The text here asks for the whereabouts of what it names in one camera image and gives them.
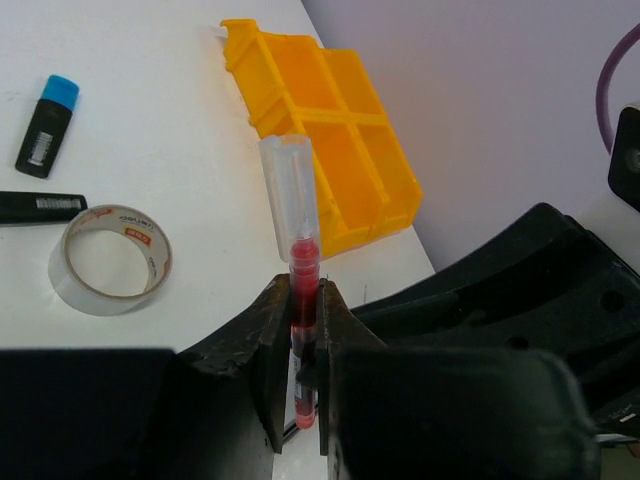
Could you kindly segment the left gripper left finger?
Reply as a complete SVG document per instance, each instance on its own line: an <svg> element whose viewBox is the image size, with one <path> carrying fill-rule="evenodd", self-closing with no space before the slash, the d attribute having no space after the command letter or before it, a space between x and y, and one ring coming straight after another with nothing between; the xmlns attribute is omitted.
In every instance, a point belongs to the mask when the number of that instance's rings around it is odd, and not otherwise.
<svg viewBox="0 0 640 480"><path fill-rule="evenodd" d="M278 274L240 314L178 354L217 378L248 379L272 449L282 452L289 365L290 280Z"/></svg>

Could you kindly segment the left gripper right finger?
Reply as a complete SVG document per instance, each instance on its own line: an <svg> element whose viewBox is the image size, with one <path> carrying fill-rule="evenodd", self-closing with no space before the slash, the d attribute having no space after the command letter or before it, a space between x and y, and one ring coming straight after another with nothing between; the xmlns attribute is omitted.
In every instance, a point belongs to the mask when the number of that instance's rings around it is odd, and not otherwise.
<svg viewBox="0 0 640 480"><path fill-rule="evenodd" d="M361 351L387 348L349 309L335 282L322 279L316 312L320 453L330 455L358 383L349 378Z"/></svg>

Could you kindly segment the red pen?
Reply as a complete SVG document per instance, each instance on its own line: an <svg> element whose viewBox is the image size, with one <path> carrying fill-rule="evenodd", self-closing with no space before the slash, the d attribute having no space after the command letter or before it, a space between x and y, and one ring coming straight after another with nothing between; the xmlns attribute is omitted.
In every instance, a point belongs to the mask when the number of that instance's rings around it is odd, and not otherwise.
<svg viewBox="0 0 640 480"><path fill-rule="evenodd" d="M293 244L290 262L292 288L291 348L294 373L315 358L316 304L319 286L320 250L313 238L298 239ZM295 424L300 429L309 429L315 421L316 393L312 387L298 380L294 384Z"/></svg>

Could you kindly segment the clear red pen cap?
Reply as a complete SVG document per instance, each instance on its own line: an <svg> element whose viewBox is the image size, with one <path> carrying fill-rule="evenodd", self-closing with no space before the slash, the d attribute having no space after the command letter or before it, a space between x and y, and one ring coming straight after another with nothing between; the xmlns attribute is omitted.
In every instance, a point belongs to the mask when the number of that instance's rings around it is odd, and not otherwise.
<svg viewBox="0 0 640 480"><path fill-rule="evenodd" d="M280 258L292 262L299 240L320 246L311 139L270 135L258 142Z"/></svg>

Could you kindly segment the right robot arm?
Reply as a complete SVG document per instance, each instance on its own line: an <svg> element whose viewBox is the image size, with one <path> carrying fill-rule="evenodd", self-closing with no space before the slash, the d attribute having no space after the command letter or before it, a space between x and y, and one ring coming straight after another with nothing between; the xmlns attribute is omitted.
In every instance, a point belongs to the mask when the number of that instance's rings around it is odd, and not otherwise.
<svg viewBox="0 0 640 480"><path fill-rule="evenodd" d="M433 276L354 313L390 345L549 351L604 433L639 434L639 108L619 115L607 192L539 203Z"/></svg>

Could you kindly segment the clear tape roll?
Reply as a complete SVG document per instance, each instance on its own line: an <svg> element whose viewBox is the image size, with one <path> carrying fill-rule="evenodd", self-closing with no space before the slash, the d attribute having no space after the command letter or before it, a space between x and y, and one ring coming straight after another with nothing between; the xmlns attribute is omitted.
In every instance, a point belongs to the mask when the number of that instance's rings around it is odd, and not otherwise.
<svg viewBox="0 0 640 480"><path fill-rule="evenodd" d="M101 205L77 215L51 253L52 288L70 307L116 316L148 304L173 265L169 239L147 214Z"/></svg>

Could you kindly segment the yellow compartment bin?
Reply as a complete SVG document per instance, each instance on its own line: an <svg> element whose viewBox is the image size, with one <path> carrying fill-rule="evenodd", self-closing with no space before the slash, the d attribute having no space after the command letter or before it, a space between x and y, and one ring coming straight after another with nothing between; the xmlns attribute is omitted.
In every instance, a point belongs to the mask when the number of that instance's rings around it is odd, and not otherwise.
<svg viewBox="0 0 640 480"><path fill-rule="evenodd" d="M221 25L226 68L258 135L311 140L323 254L410 227L422 189L357 52L253 19Z"/></svg>

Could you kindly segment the pink highlighter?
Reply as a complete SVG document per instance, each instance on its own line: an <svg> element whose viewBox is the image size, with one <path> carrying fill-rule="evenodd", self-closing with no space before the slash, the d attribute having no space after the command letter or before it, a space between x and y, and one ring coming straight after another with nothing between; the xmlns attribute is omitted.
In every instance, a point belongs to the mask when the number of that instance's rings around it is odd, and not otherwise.
<svg viewBox="0 0 640 480"><path fill-rule="evenodd" d="M2 191L0 223L32 225L68 223L88 208L83 195Z"/></svg>

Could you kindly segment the blue highlighter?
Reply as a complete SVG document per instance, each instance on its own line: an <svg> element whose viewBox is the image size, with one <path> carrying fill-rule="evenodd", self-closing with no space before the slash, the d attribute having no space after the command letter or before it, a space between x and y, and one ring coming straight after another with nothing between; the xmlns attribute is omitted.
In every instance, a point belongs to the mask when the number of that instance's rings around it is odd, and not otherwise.
<svg viewBox="0 0 640 480"><path fill-rule="evenodd" d="M58 75L50 75L36 104L15 168L17 171L46 179L52 170L69 127L79 86Z"/></svg>

